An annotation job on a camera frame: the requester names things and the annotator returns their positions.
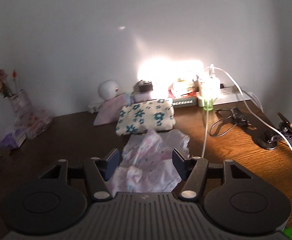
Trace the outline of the black phone holder stand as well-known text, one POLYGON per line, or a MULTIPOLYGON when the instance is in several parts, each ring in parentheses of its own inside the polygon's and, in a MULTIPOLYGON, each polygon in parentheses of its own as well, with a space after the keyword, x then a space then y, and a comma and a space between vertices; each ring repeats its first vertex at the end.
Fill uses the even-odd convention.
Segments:
POLYGON ((277 130, 282 134, 282 136, 272 129, 265 131, 256 141, 257 145, 265 150, 274 150, 279 141, 292 139, 292 122, 290 122, 280 112, 278 112, 277 115, 281 119, 281 123, 279 124, 279 128, 277 130))

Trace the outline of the white multi-plug strip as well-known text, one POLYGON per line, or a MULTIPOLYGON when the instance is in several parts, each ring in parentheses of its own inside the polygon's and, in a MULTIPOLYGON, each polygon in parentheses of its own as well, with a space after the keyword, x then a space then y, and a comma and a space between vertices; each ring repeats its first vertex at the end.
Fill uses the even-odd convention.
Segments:
POLYGON ((99 109, 102 107, 103 103, 98 102, 98 103, 91 103, 87 106, 87 111, 91 114, 93 113, 98 113, 99 109))

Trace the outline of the pink cloth pouch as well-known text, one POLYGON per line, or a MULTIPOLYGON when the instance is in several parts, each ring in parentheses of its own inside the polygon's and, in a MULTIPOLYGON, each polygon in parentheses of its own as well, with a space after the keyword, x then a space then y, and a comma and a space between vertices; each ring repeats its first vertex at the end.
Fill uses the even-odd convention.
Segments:
POLYGON ((130 104, 130 95, 121 94, 115 98, 107 100, 100 107, 98 114, 94 120, 94 126, 100 126, 116 122, 122 108, 130 104))

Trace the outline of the cream teal-flower storage pouch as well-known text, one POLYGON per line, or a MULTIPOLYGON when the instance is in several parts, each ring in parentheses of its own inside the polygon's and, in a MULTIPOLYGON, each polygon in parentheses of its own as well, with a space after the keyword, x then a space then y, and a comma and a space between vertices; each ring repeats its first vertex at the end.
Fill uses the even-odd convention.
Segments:
POLYGON ((145 133, 150 129, 169 131, 176 124, 174 108, 167 99, 157 99, 124 106, 116 125, 116 134, 145 133))

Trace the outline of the pink floral garment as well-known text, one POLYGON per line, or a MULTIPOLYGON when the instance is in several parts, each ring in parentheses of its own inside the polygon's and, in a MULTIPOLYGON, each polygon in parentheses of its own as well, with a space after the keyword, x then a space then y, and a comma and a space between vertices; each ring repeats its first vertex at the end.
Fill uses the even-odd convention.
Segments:
POLYGON ((119 192, 171 192, 181 182, 172 161, 173 149, 189 156, 190 136, 172 129, 133 134, 123 148, 122 161, 106 182, 113 196, 119 192))

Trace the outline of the white power strip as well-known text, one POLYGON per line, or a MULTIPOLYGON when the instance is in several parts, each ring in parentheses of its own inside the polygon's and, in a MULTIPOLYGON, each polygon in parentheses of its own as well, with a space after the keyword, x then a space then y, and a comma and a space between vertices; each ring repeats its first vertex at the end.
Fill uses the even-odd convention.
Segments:
POLYGON ((234 94, 239 94, 240 92, 236 86, 232 86, 232 87, 221 88, 220 93, 223 96, 230 96, 234 94))

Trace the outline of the purple tissue pack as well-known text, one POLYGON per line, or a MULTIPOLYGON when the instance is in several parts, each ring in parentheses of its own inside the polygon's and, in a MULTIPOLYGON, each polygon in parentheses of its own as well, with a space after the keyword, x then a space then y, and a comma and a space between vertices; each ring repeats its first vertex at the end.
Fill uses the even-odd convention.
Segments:
POLYGON ((22 127, 10 127, 5 130, 5 136, 0 142, 1 148, 14 150, 20 148, 20 146, 26 140, 26 130, 22 127))

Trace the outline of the small dark box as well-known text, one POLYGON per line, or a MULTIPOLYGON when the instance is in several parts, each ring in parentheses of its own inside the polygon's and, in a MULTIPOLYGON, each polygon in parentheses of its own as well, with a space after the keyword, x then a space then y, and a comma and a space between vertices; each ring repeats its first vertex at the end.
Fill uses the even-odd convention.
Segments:
POLYGON ((140 93, 148 93, 153 91, 153 84, 151 81, 141 80, 138 83, 138 90, 140 93))

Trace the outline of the green plastic cup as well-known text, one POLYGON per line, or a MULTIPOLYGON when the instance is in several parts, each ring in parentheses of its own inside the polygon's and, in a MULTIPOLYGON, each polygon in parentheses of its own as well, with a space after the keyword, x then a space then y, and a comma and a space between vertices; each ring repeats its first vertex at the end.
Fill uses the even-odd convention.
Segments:
POLYGON ((213 106, 214 100, 213 99, 204 99, 203 100, 203 110, 210 112, 214 109, 213 106))

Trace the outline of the clear plastic snack bag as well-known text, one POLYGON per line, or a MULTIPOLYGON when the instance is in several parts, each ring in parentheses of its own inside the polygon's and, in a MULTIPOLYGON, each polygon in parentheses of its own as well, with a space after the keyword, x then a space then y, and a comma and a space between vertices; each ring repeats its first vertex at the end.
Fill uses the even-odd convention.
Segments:
POLYGON ((45 110, 31 112, 27 117, 26 135, 28 139, 34 139, 36 136, 45 132, 53 121, 53 117, 45 110))

